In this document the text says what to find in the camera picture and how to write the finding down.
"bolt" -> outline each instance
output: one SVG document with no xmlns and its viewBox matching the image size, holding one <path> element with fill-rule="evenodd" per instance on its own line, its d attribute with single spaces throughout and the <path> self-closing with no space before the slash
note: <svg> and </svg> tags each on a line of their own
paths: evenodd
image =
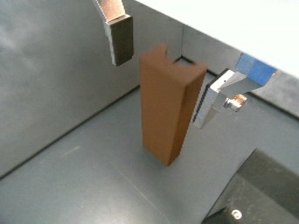
<svg viewBox="0 0 299 224">
<path fill-rule="evenodd" d="M 249 98 L 243 94 L 238 94 L 234 98 L 229 98 L 225 103 L 226 109 L 233 109 L 235 112 L 241 110 L 241 108 L 245 106 Z"/>
<path fill-rule="evenodd" d="M 235 218 L 235 220 L 242 219 L 242 212 L 238 209 L 231 212 L 231 215 Z"/>
</svg>

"wooden block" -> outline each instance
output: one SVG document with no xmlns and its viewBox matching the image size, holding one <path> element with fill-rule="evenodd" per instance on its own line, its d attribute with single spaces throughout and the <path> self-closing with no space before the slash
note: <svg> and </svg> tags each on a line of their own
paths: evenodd
<svg viewBox="0 0 299 224">
<path fill-rule="evenodd" d="M 179 157 L 207 67 L 175 64 L 167 45 L 140 57 L 143 145 L 170 165 Z"/>
</svg>

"gray floor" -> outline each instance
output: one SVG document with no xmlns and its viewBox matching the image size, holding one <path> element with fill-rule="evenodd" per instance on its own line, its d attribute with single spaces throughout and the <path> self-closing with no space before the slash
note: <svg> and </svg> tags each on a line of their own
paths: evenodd
<svg viewBox="0 0 299 224">
<path fill-rule="evenodd" d="M 0 223 L 201 223 L 257 147 L 299 173 L 298 130 L 251 96 L 238 114 L 191 125 L 165 167 L 142 146 L 136 90 L 0 181 Z"/>
</svg>

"gray wall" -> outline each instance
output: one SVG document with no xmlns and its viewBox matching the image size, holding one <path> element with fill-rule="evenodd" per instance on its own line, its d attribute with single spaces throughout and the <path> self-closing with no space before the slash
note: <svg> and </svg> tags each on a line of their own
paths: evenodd
<svg viewBox="0 0 299 224">
<path fill-rule="evenodd" d="M 139 85 L 140 52 L 182 55 L 183 26 L 124 2 L 135 57 L 115 67 L 91 0 L 0 0 L 0 177 Z"/>
</svg>

